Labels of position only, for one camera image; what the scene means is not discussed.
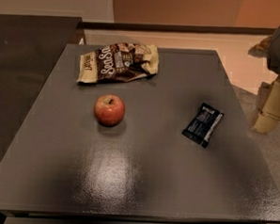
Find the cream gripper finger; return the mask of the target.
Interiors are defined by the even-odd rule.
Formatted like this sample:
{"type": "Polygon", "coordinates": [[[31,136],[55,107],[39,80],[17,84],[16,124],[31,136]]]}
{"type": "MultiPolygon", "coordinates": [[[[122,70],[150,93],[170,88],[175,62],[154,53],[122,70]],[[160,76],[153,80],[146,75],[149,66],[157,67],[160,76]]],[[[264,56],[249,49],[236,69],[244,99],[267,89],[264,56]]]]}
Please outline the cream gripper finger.
{"type": "Polygon", "coordinates": [[[271,41],[271,36],[266,37],[260,43],[257,43],[253,47],[251,47],[247,54],[249,56],[255,56],[257,58],[265,58],[269,53],[271,41]]]}
{"type": "Polygon", "coordinates": [[[280,122],[280,82],[263,83],[258,89],[256,112],[251,123],[260,134],[273,131],[280,122]]]}

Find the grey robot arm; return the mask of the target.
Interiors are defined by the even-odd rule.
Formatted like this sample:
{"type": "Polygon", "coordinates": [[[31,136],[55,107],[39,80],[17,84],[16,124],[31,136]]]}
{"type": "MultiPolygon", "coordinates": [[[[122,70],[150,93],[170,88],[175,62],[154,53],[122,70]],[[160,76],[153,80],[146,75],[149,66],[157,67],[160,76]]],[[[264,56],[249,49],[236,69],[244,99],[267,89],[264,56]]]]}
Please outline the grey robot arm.
{"type": "Polygon", "coordinates": [[[256,110],[251,123],[251,128],[257,133],[268,134],[280,122],[280,26],[271,36],[255,44],[247,54],[265,58],[268,69],[277,74],[277,78],[270,84],[263,82],[258,89],[256,110]]]}

